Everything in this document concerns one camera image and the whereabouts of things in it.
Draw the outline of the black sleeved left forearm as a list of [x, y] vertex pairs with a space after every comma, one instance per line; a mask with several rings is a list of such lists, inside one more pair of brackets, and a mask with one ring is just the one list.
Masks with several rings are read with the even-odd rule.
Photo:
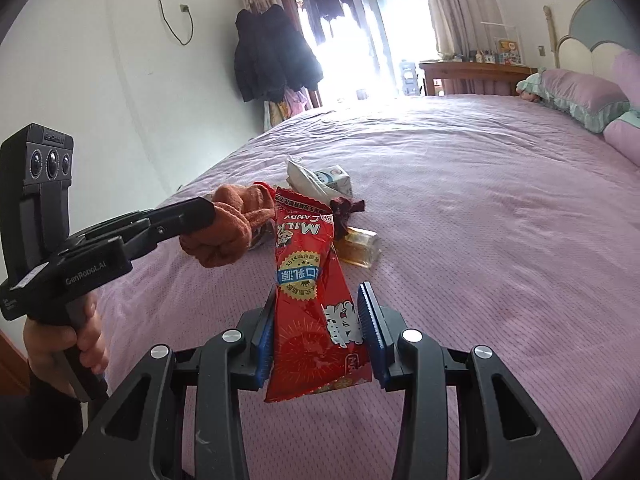
[[1, 398], [1, 478], [44, 479], [35, 466], [62, 458], [84, 432], [81, 403], [29, 373], [26, 396]]

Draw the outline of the person's left hand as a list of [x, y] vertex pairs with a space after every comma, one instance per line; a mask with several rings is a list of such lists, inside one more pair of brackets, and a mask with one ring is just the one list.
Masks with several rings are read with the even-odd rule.
[[23, 339], [29, 368], [38, 379], [73, 398], [75, 393], [72, 385], [62, 367], [56, 364], [54, 356], [76, 347], [80, 351], [79, 359], [83, 367], [95, 375], [104, 372], [108, 365], [108, 354], [97, 305], [98, 298], [94, 292], [85, 296], [86, 324], [78, 332], [71, 327], [42, 325], [33, 320], [27, 320], [24, 325]]

